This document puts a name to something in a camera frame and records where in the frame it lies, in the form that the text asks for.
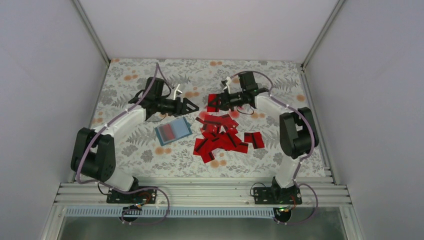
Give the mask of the red striped card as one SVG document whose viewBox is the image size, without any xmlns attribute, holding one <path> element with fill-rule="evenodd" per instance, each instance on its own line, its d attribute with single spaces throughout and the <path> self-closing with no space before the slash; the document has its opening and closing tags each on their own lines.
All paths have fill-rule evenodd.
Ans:
<svg viewBox="0 0 424 240">
<path fill-rule="evenodd" d="M 158 130 L 163 142 L 173 141 L 176 138 L 176 135 L 174 134 L 170 124 L 162 125 L 158 128 Z"/>
<path fill-rule="evenodd" d="M 208 95 L 208 99 L 207 99 L 207 106 L 206 106 L 206 110 L 208 113 L 217 113 L 219 111 L 215 111 L 214 110 L 214 94 L 209 94 Z"/>
</svg>

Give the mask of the teal card holder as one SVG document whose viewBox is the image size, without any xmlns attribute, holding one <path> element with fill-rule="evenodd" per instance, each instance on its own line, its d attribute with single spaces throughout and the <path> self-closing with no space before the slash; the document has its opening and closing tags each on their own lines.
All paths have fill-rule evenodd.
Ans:
<svg viewBox="0 0 424 240">
<path fill-rule="evenodd" d="M 176 138 L 174 140 L 171 140 L 171 141 L 168 141 L 168 142 L 163 142 L 158 128 L 160 126 L 163 126 L 163 125 L 166 125 L 166 124 L 171 125 L 172 130 L 173 130 Z M 192 130 L 191 130 L 191 124 L 187 121 L 187 119 L 185 117 L 177 118 L 177 119 L 172 120 L 169 123 L 159 125 L 158 127 L 155 127 L 154 130 L 155 130 L 156 136 L 158 138 L 159 144 L 162 147 L 167 145 L 167 144 L 178 141 L 179 139 L 188 137 L 193 133 Z"/>
</svg>

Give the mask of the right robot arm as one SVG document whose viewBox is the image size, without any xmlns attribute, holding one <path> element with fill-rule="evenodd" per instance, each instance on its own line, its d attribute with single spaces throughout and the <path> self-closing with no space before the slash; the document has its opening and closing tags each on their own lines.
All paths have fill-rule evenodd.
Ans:
<svg viewBox="0 0 424 240">
<path fill-rule="evenodd" d="M 227 77 L 222 81 L 223 92 L 209 100 L 207 105 L 223 111 L 250 105 L 279 122 L 280 147 L 290 159 L 281 162 L 272 179 L 270 195 L 274 202 L 282 204 L 299 187 L 297 175 L 301 164 L 319 145 L 319 137 L 310 108 L 294 108 L 281 102 L 270 89 L 258 86 L 254 74 L 254 71 L 242 71 L 236 75 L 241 87 L 239 92 L 230 91 L 231 77 Z"/>
</svg>

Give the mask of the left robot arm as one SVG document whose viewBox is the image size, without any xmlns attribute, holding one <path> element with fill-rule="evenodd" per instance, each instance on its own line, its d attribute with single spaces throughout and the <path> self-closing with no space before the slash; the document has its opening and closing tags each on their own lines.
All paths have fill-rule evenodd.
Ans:
<svg viewBox="0 0 424 240">
<path fill-rule="evenodd" d="M 178 87 L 169 90 L 172 98 L 163 95 L 163 88 L 167 85 L 163 78 L 149 77 L 145 88 L 129 100 L 122 113 L 102 126 L 83 127 L 78 131 L 70 164 L 78 183 L 83 183 L 81 175 L 84 175 L 118 191 L 128 203 L 139 197 L 138 179 L 116 166 L 115 142 L 152 115 L 160 113 L 173 116 L 175 120 L 155 127 L 154 132 L 162 146 L 172 143 L 192 134 L 184 116 L 199 110 L 188 98 L 178 96 L 181 93 Z"/>
</svg>

